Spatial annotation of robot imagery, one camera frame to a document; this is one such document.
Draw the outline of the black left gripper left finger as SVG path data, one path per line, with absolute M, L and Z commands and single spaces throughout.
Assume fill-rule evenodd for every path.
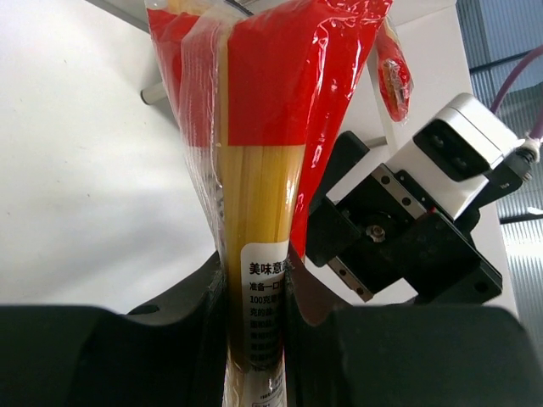
M 91 306 L 1 308 L 4 406 L 218 406 L 225 282 L 211 256 L 127 314 Z

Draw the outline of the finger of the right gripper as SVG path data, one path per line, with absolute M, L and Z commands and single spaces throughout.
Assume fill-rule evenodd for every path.
M 369 152 L 370 148 L 354 132 L 344 131 L 339 134 L 311 200 L 310 212 L 317 209 L 327 193 Z

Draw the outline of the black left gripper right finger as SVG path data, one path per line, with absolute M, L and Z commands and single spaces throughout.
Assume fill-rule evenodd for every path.
M 539 406 L 542 370 L 506 310 L 354 306 L 288 257 L 284 295 L 291 406 Z

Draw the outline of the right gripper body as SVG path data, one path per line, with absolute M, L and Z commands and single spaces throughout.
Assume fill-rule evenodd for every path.
M 399 280 L 415 304 L 483 304 L 502 292 L 501 273 L 405 172 L 384 164 L 337 203 L 311 202 L 305 253 L 365 302 Z

